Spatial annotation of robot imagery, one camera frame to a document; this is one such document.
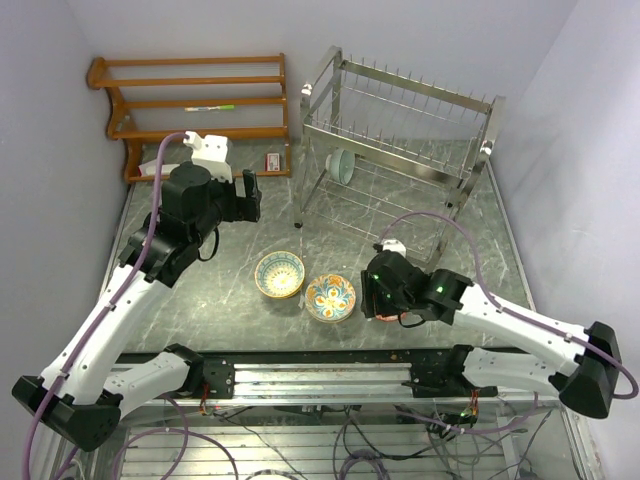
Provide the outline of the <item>blue zigzag red bowl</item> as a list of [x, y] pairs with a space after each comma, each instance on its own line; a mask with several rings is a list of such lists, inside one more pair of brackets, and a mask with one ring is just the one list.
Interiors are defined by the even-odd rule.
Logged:
[[401, 312], [400, 314], [395, 314], [395, 315], [377, 314], [375, 318], [379, 321], [389, 323], [389, 322], [399, 322], [400, 320], [404, 319], [406, 316], [407, 316], [407, 312]]

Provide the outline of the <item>steel dish rack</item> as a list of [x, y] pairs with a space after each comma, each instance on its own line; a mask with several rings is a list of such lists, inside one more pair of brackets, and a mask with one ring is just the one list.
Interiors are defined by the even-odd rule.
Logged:
[[[296, 228], [334, 229], [373, 243], [396, 224], [410, 255], [434, 265], [453, 235], [501, 129], [506, 99], [442, 87], [328, 48], [302, 86]], [[355, 154], [348, 185], [325, 161]]]

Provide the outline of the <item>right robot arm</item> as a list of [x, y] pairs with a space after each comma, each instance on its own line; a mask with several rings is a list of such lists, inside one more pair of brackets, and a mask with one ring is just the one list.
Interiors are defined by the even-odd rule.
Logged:
[[361, 273], [362, 311], [400, 321], [471, 328], [505, 341], [512, 352], [456, 347], [453, 364], [440, 373], [442, 387], [459, 396], [472, 387], [504, 386], [557, 395], [589, 418], [608, 417], [621, 356], [615, 331], [601, 322], [568, 324], [488, 298], [479, 283], [446, 269], [425, 273], [398, 252], [379, 252]]

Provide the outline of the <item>white paper card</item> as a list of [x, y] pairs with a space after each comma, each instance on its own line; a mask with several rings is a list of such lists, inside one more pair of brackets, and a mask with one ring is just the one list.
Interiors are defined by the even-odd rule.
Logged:
[[[172, 170], [177, 167], [177, 164], [165, 164], [161, 165], [162, 175], [169, 175]], [[141, 176], [154, 176], [157, 170], [157, 160], [154, 159], [152, 161], [141, 164], [138, 167], [139, 173]]]

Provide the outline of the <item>yellow sunburst patterned bowl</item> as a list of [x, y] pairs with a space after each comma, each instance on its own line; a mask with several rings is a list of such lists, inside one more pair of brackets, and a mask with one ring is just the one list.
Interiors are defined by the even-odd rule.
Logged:
[[290, 298], [300, 291], [305, 279], [302, 260], [288, 251], [274, 251], [263, 257], [254, 272], [259, 291], [272, 299]]

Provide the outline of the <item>teal dotted bowl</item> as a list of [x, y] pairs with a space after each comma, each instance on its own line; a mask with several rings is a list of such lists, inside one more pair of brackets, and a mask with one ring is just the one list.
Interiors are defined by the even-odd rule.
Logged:
[[348, 185], [355, 170], [355, 154], [345, 149], [335, 149], [325, 161], [329, 177], [340, 185]]

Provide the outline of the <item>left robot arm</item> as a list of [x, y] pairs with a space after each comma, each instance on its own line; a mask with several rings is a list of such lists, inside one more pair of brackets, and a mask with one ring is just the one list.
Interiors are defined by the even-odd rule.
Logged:
[[13, 397], [79, 449], [101, 446], [126, 415], [166, 393], [192, 397], [203, 387], [204, 360], [173, 344], [124, 373], [112, 371], [130, 335], [223, 222], [257, 222], [261, 192], [254, 172], [242, 173], [244, 193], [204, 167], [184, 162], [154, 193], [143, 226], [128, 240], [89, 318], [38, 376], [20, 377]]

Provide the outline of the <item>green white marker pen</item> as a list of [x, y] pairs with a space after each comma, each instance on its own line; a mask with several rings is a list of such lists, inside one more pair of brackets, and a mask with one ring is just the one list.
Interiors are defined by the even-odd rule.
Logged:
[[234, 109], [235, 109], [234, 104], [184, 107], [185, 112], [229, 111]]

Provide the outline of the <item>small red white box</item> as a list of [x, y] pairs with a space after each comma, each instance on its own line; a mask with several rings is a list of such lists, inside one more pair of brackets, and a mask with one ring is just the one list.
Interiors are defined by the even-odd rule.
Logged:
[[270, 152], [265, 155], [265, 171], [281, 172], [281, 156], [279, 153]]

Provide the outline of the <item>wooden shelf rack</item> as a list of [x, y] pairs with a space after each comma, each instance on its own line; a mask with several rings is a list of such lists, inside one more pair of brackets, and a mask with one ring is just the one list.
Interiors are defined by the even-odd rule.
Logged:
[[[271, 75], [208, 76], [208, 77], [161, 77], [116, 79], [111, 71], [115, 68], [143, 67], [220, 67], [230, 66], [273, 66], [277, 72]], [[282, 121], [277, 126], [246, 127], [203, 127], [196, 130], [201, 135], [225, 136], [231, 140], [259, 140], [279, 138], [284, 142], [284, 159], [278, 170], [265, 167], [259, 173], [262, 177], [292, 175], [292, 149], [289, 134], [289, 109], [286, 87], [286, 56], [280, 52], [267, 56], [213, 57], [213, 58], [171, 58], [145, 60], [107, 60], [96, 57], [86, 74], [86, 82], [92, 90], [106, 92], [111, 113], [106, 126], [106, 135], [111, 140], [121, 140], [126, 147], [123, 169], [124, 180], [128, 184], [149, 182], [151, 177], [140, 172], [143, 146], [158, 143], [167, 130], [142, 130], [132, 116], [137, 109], [183, 109], [189, 113], [209, 111], [231, 111], [237, 107], [278, 106], [282, 110]], [[122, 93], [124, 88], [151, 87], [240, 87], [246, 85], [276, 85], [280, 92], [270, 96], [241, 96], [229, 98], [169, 99], [130, 101]]]

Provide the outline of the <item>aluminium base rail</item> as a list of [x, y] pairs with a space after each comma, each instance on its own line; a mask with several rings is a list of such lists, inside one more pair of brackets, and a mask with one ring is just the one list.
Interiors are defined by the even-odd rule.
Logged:
[[149, 361], [150, 373], [158, 376], [133, 378], [140, 364], [128, 365], [110, 375], [105, 390], [128, 396], [123, 404], [135, 409], [168, 393], [175, 397], [205, 395], [216, 405], [315, 405], [411, 403], [416, 399], [463, 398], [477, 390], [482, 397], [498, 395], [496, 386], [472, 387], [461, 376], [445, 375], [444, 364], [397, 362], [324, 363], [233, 363], [222, 358], [206, 359], [196, 380], [175, 386], [167, 365]]

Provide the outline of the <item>orange blue floral bowl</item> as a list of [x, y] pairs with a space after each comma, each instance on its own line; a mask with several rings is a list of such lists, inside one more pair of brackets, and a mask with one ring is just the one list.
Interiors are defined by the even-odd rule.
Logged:
[[337, 324], [346, 320], [356, 304], [352, 283], [338, 274], [323, 274], [313, 279], [304, 294], [305, 308], [316, 320]]

